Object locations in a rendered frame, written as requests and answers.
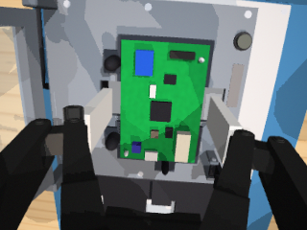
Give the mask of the green circuit board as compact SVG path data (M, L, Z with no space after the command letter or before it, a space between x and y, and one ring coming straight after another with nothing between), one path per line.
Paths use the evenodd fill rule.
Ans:
M120 157L195 163L209 51L122 39Z

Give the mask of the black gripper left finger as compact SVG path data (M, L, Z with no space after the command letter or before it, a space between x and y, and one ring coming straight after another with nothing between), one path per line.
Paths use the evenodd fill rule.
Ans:
M55 155L62 155L60 230L109 230L91 152L112 118L112 88L62 111L63 125L35 119L0 152L0 230L17 230Z

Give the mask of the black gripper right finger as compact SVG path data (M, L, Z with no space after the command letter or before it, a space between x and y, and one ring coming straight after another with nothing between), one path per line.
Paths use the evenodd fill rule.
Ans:
M292 144L280 136L256 140L220 97L210 96L206 126L224 165L199 230L247 230L251 170L278 230L307 230L307 165Z

